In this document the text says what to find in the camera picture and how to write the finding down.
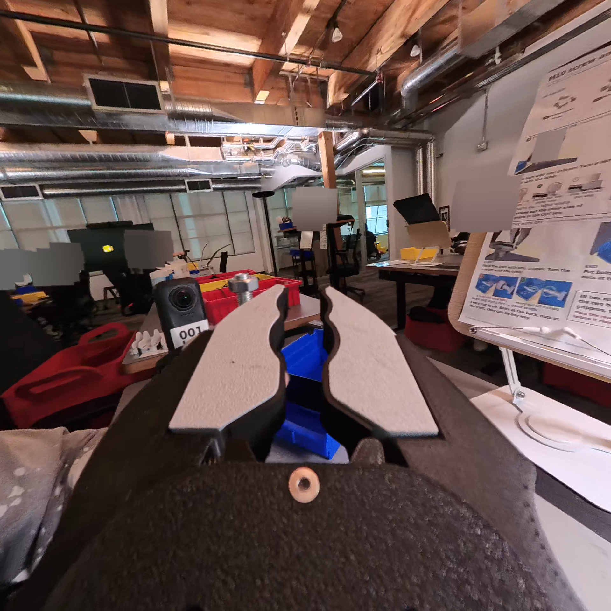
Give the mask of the rack of white printed parts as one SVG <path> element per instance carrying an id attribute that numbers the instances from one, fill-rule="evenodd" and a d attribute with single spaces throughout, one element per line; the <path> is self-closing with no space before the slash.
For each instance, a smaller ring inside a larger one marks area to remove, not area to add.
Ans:
<path id="1" fill-rule="evenodd" d="M 159 329 L 154 329 L 151 333 L 148 331 L 136 332 L 128 350 L 128 355 L 135 359 L 164 355 L 166 353 L 168 353 L 168 347 L 165 335 Z"/>

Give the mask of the black office chair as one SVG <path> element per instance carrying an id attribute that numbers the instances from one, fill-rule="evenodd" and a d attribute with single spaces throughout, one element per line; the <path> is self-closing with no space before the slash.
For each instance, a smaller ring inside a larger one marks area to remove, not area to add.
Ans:
<path id="1" fill-rule="evenodd" d="M 365 290 L 348 284 L 348 278 L 358 276 L 361 271 L 357 255 L 361 233 L 360 230 L 356 230 L 356 233 L 351 232 L 346 237 L 341 235 L 342 227 L 347 225 L 348 229 L 352 230 L 354 224 L 355 218 L 340 214 L 335 222 L 326 225 L 325 237 L 329 262 L 327 274 L 332 288 L 343 294 L 354 294 L 363 301 Z"/>

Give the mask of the wooden document stand white base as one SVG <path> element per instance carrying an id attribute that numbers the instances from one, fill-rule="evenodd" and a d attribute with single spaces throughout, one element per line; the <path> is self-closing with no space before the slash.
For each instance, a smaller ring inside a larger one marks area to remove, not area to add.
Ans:
<path id="1" fill-rule="evenodd" d="M 610 223 L 473 233 L 448 309 L 498 346 L 508 383 L 473 399 L 531 462 L 610 512 L 610 425 L 530 388 L 515 354 L 610 382 Z"/>

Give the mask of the printed instruction sheet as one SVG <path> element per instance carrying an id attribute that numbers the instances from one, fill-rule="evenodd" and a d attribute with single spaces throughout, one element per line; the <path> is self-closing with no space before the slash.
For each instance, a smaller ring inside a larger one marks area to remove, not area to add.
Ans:
<path id="1" fill-rule="evenodd" d="M 511 349 L 610 373 L 610 45 L 546 73 L 460 321 Z"/>

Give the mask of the wooden top desk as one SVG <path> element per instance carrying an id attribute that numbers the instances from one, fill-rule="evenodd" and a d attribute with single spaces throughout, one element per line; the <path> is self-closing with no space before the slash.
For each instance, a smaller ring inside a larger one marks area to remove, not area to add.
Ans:
<path id="1" fill-rule="evenodd" d="M 395 283 L 397 329 L 404 330 L 407 320 L 406 286 L 428 286 L 433 288 L 433 294 L 427 307 L 447 310 L 450 298 L 458 276 L 463 256 L 446 254 L 436 256 L 434 260 L 406 261 L 387 260 L 366 265 L 376 268 L 378 278 Z"/>

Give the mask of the red tote bag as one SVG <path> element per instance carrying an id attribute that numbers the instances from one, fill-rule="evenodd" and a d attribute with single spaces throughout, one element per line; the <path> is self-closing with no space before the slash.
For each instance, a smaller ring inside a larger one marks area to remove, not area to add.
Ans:
<path id="1" fill-rule="evenodd" d="M 151 378 L 153 369 L 123 372 L 122 361 L 134 335 L 122 323 L 97 327 L 9 387 L 1 398 L 14 425 L 30 429 L 70 411 L 83 416 L 90 404 L 97 405 Z"/>

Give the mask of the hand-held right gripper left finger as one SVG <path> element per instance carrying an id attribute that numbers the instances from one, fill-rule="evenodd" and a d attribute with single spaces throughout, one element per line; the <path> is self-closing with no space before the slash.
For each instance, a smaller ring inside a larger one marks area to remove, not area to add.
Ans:
<path id="1" fill-rule="evenodd" d="M 247 416 L 283 413 L 287 296 L 275 285 L 238 306 L 216 327 L 169 422 L 174 433 L 228 434 L 236 425 L 250 436 Z"/>

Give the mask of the black display screen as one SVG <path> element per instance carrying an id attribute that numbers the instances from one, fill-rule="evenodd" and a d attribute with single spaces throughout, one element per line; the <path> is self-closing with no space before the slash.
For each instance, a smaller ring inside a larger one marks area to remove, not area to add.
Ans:
<path id="1" fill-rule="evenodd" d="M 67 230 L 67 235 L 70 243 L 78 243 L 81 247 L 84 271 L 124 271 L 128 269 L 125 231 L 153 229 L 152 223 L 134 225 L 132 221 L 114 221 L 73 228 Z"/>

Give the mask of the black board document stand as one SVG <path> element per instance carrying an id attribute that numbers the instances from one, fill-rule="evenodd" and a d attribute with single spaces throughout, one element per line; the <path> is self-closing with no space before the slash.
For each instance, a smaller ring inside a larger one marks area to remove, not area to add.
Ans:
<path id="1" fill-rule="evenodd" d="M 411 248 L 415 251 L 413 260 L 403 256 L 407 249 L 401 250 L 401 259 L 414 266 L 433 267 L 441 265 L 436 259 L 443 249 L 451 246 L 447 224 L 440 218 L 428 193 L 396 200 L 393 208 L 399 212 L 407 224 Z"/>

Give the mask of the red storage bin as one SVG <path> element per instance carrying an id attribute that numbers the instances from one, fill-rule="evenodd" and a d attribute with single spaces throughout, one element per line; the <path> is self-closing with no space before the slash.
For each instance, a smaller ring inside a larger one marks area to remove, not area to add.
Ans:
<path id="1" fill-rule="evenodd" d="M 450 323 L 447 309 L 416 306 L 406 316 L 404 335 L 414 344 L 443 353 L 463 347 L 467 337 Z"/>
<path id="2" fill-rule="evenodd" d="M 588 399 L 600 406 L 610 408 L 610 383 L 585 376 L 557 365 L 544 363 L 542 382 L 547 386 Z"/>

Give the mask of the silver air duct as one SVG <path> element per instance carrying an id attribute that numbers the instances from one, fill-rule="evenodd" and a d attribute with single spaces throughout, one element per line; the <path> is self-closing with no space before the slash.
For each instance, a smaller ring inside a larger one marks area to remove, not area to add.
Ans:
<path id="1" fill-rule="evenodd" d="M 1 83 L 1 125 L 250 136 L 316 136 L 332 130 L 321 109 L 175 98 L 162 112 L 102 110 L 81 90 L 35 81 Z"/>
<path id="2" fill-rule="evenodd" d="M 4 200 L 257 191 L 265 177 L 259 161 L 214 147 L 1 144 Z"/>
<path id="3" fill-rule="evenodd" d="M 419 90 L 424 88 L 429 82 L 449 72 L 462 61 L 460 45 L 458 42 L 454 42 L 441 49 L 433 57 L 410 72 L 401 81 L 401 109 L 407 112 L 414 111 Z"/>

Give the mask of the black floor lamp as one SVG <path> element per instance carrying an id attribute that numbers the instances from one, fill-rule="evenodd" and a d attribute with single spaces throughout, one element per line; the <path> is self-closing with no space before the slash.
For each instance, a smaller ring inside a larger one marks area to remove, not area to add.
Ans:
<path id="1" fill-rule="evenodd" d="M 253 195 L 253 198 L 257 199 L 262 205 L 262 210 L 264 213 L 264 227 L 266 231 L 266 242 L 267 242 L 267 247 L 270 252 L 270 257 L 271 257 L 271 274 L 273 276 L 277 276 L 278 270 L 277 270 L 276 256 L 274 252 L 274 243 L 273 243 L 271 224 L 270 224 L 270 212 L 268 208 L 268 198 L 274 195 L 274 191 L 259 190 L 257 192 L 252 193 L 252 195 Z"/>

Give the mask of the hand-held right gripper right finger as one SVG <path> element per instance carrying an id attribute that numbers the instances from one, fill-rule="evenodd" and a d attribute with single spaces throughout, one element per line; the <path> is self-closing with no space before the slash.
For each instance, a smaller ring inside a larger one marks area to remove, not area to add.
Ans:
<path id="1" fill-rule="evenodd" d="M 437 436 L 438 425 L 396 333 L 330 286 L 322 293 L 321 317 L 327 401 L 382 439 Z"/>

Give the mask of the blue plastic bin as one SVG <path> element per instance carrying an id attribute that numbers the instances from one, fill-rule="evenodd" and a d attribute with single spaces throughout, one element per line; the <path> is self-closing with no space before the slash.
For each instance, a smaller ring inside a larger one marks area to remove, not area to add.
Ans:
<path id="1" fill-rule="evenodd" d="M 347 462 L 345 449 L 325 429 L 321 414 L 331 405 L 323 390 L 328 354 L 324 333 L 314 330 L 282 350 L 290 380 L 285 420 L 275 434 L 267 462 Z"/>

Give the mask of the long yellow bin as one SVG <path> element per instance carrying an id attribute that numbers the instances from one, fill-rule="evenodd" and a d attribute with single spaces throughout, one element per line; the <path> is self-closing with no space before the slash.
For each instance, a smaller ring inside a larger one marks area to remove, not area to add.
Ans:
<path id="1" fill-rule="evenodd" d="M 257 273 L 256 277 L 259 279 L 260 282 L 262 282 L 263 280 L 270 280 L 270 279 L 275 278 L 275 276 L 271 276 L 265 273 Z M 214 281 L 214 282 L 209 282 L 205 284 L 200 284 L 200 283 L 198 284 L 200 285 L 200 290 L 202 291 L 202 293 L 204 293 L 204 292 L 214 291 L 217 289 L 228 288 L 227 281 Z"/>

